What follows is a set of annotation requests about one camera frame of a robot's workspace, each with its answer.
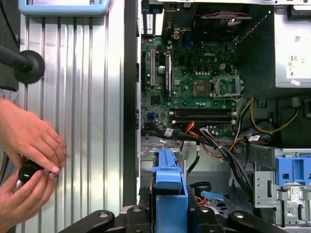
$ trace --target black knob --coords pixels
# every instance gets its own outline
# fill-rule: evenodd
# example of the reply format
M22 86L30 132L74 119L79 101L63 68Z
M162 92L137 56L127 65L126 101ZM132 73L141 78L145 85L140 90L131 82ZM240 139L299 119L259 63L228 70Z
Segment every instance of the black knob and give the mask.
M27 160L18 172L19 180L24 185L39 170L43 170L43 167L32 160Z

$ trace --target finger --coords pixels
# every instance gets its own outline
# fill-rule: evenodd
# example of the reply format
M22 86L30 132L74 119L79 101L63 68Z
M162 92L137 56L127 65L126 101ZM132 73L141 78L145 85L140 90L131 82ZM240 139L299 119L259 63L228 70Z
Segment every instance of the finger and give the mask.
M53 173L58 173L59 168L56 166L56 164L52 163L49 159L47 159L39 150L37 150L35 147L29 146L23 153L23 155L35 163L39 164L41 167L49 170Z
M44 170L39 182L34 187L30 195L23 201L23 203L17 208L20 213L25 212L25 210L31 210L36 206L43 197L49 178L49 171Z
M18 171L15 172L12 176L10 176L4 184L1 186L1 191L4 191L4 193L9 193L12 191L12 189L16 186L16 183L18 182Z
M12 208L20 206L28 198L33 189L39 183L42 175L42 170L37 171L27 183L25 183L18 191L15 192L15 194L9 198Z
M55 188L55 185L56 185L56 178L55 178L55 174L53 173L50 173L49 174L49 180L47 182L47 186L45 188L45 191L44 191L44 194L42 196L42 199L40 202L38 202L36 204L36 206L33 208L33 211L35 212L35 214L37 212L39 212L39 210L41 209L42 206L44 206L49 200L50 200L50 197L52 195L52 192Z
M66 154L66 146L64 140L52 128L48 129L48 133L58 143L58 145L63 151L63 154Z
M58 162L61 167L65 166L65 155L63 153L63 150L59 146L59 144L49 135L45 134L42 136L42 140L50 146L50 148L54 151L58 158Z
M48 160L50 160L54 165L60 167L60 163L58 158L53 151L53 149L42 139L31 142L30 144L34 148L36 148L39 152L41 152Z
M18 153L12 149L6 149L5 151L16 168L21 168L21 166L23 166L23 159Z

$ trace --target green motherboard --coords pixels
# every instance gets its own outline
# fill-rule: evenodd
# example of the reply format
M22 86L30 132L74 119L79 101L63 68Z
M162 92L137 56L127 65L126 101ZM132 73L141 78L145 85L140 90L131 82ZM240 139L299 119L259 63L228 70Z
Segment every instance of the green motherboard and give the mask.
M141 122L142 127L152 121L159 128L167 126L183 131L187 120L211 128L216 137L234 136L231 122L208 123L202 121L209 113L218 116L236 108L230 98L215 98L213 81L219 77L236 75L235 45L233 43L200 43L182 46L181 42L166 45L161 37L142 40ZM219 79L220 95L235 93L234 79ZM172 120L174 110L187 113L187 120Z

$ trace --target motherboard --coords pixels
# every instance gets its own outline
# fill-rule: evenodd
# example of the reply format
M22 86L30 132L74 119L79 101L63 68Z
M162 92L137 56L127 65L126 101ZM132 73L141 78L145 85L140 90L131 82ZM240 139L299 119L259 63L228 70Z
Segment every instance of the motherboard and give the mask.
M194 121L215 137L233 137L234 96L241 92L236 75L235 45L164 43L161 37L142 40L142 127L184 131Z

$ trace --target expansion card slot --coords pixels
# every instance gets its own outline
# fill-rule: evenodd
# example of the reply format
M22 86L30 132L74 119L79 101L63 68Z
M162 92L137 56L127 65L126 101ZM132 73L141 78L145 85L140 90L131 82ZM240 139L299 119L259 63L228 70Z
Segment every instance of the expansion card slot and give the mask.
M167 54L165 57L165 96L169 98L172 91L172 56Z
M150 50L150 85L156 84L156 50Z

